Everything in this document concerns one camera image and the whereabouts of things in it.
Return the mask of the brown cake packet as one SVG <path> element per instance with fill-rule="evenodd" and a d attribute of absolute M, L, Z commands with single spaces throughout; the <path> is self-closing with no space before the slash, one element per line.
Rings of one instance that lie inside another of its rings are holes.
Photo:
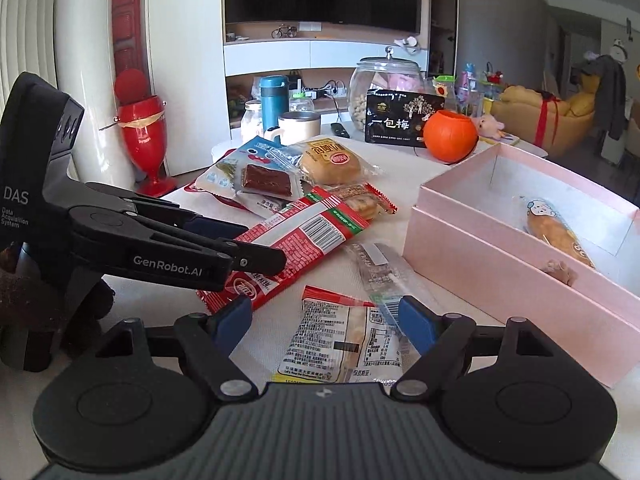
<path fill-rule="evenodd" d="M 236 189 L 279 200 L 298 200 L 304 194 L 299 171 L 277 159 L 247 154 L 236 163 Z"/>

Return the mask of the white mug with lid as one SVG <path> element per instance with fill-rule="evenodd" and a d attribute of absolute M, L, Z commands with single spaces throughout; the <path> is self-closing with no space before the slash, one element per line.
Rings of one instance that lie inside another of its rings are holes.
<path fill-rule="evenodd" d="M 285 112 L 278 118 L 277 127 L 264 132 L 264 137 L 282 145 L 291 145 L 318 136 L 321 116 L 316 112 Z"/>

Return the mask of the blue white snack bag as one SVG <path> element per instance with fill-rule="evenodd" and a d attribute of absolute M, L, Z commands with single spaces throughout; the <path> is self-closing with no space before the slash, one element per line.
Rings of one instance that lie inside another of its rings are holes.
<path fill-rule="evenodd" d="M 279 145 L 272 141 L 255 136 L 228 154 L 225 154 L 201 174 L 194 183 L 199 191 L 205 191 L 224 198 L 235 198 L 239 192 L 236 189 L 236 163 L 247 154 L 258 154 L 284 162 L 278 154 Z"/>

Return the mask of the bread roll packet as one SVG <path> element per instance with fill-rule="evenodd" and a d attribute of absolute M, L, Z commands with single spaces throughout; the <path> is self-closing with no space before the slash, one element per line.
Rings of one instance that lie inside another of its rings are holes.
<path fill-rule="evenodd" d="M 518 199 L 524 209 L 523 229 L 526 233 L 590 268 L 596 267 L 552 203 L 540 197 L 520 196 Z"/>

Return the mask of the teal thermos bottle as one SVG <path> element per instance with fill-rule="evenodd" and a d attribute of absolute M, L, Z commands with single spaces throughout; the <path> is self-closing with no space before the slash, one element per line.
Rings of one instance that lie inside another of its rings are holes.
<path fill-rule="evenodd" d="M 260 104 L 262 104 L 262 128 L 265 131 L 279 125 L 279 117 L 288 108 L 288 77 L 265 76 L 259 81 Z"/>

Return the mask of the clear wafer packet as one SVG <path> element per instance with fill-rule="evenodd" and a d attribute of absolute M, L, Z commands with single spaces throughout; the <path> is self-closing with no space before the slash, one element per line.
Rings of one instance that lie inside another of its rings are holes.
<path fill-rule="evenodd" d="M 394 248 L 381 242 L 350 243 L 346 252 L 356 263 L 369 299 L 396 330 L 399 328 L 398 309 L 403 296 L 413 296 L 437 312 L 442 310 L 426 281 Z"/>

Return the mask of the black tea box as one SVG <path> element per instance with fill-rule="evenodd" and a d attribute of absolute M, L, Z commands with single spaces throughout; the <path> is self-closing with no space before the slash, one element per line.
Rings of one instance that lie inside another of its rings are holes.
<path fill-rule="evenodd" d="M 423 128 L 445 108 L 441 96 L 399 90 L 369 90 L 364 140 L 367 143 L 424 148 Z"/>

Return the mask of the long red snack packet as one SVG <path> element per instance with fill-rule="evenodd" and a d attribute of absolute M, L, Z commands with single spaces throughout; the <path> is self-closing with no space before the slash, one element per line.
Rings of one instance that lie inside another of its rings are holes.
<path fill-rule="evenodd" d="M 282 272 L 268 276 L 233 271 L 219 292 L 199 290 L 196 294 L 213 313 L 241 295 L 247 296 L 257 310 L 369 226 L 370 222 L 344 200 L 315 186 L 300 200 L 238 237 L 240 242 L 282 250 L 286 257 Z"/>

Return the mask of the biscuit packet red ends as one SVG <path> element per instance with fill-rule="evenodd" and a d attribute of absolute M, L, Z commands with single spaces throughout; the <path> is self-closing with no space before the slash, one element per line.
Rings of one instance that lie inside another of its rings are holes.
<path fill-rule="evenodd" d="M 335 185 L 326 190 L 367 221 L 381 214 L 392 216 L 397 212 L 397 207 L 369 182 Z"/>

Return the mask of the yellow bun packet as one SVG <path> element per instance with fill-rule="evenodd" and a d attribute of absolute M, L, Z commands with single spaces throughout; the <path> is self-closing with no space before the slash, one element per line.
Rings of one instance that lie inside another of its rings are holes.
<path fill-rule="evenodd" d="M 291 145 L 306 181 L 322 186 L 353 184 L 377 177 L 381 170 L 333 138 L 312 138 Z"/>

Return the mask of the white tv cabinet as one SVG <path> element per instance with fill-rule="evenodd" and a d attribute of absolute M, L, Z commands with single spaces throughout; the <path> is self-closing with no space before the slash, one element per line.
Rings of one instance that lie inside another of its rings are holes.
<path fill-rule="evenodd" d="M 427 70 L 428 51 L 409 53 L 391 42 L 338 39 L 271 39 L 235 41 L 224 44 L 224 82 L 236 76 L 267 73 L 287 74 L 291 70 L 353 70 L 362 58 L 383 56 L 390 48 L 396 58 L 416 62 Z"/>

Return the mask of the red trophy vase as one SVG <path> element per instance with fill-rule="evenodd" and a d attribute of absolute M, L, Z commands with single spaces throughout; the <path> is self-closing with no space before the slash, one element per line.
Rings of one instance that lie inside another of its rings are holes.
<path fill-rule="evenodd" d="M 137 68 L 116 76 L 114 93 L 119 102 L 114 124 L 122 132 L 130 159 L 148 178 L 140 193 L 160 197 L 173 191 L 175 180 L 160 175 L 167 151 L 166 102 L 151 93 L 149 81 Z"/>

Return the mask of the orange pumpkin pot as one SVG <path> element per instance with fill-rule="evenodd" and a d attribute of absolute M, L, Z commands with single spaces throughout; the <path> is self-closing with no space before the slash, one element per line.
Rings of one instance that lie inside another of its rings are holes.
<path fill-rule="evenodd" d="M 438 110 L 423 127 L 423 141 L 436 159 L 455 164 L 474 151 L 478 134 L 469 117 L 451 110 Z"/>

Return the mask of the pink gift box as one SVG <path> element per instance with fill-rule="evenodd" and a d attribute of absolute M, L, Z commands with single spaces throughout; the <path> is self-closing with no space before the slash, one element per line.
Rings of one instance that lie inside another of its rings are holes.
<path fill-rule="evenodd" d="M 596 267 L 526 233 L 520 196 L 552 203 Z M 639 363 L 639 209 L 547 159 L 494 145 L 424 182 L 402 255 L 500 322 L 529 318 L 609 387 Z"/>

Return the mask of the white red-edged snack packet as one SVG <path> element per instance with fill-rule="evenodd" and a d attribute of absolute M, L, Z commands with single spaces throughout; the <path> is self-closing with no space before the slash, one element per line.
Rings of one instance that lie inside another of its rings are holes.
<path fill-rule="evenodd" d="M 393 385 L 402 375 L 398 333 L 370 301 L 307 286 L 298 324 L 274 382 Z"/>

